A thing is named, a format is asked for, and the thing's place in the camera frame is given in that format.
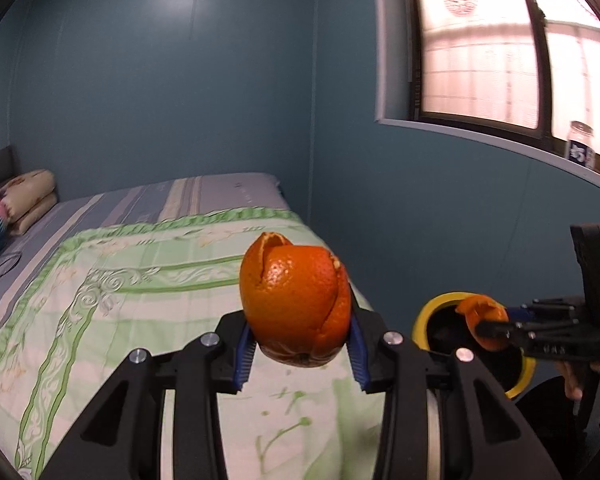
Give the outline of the right hand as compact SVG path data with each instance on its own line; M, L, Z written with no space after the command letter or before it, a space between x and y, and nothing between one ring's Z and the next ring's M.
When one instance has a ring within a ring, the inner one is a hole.
M581 362L556 363L559 374L564 378L565 395L573 401L580 401L583 396L583 381L586 376L585 365Z

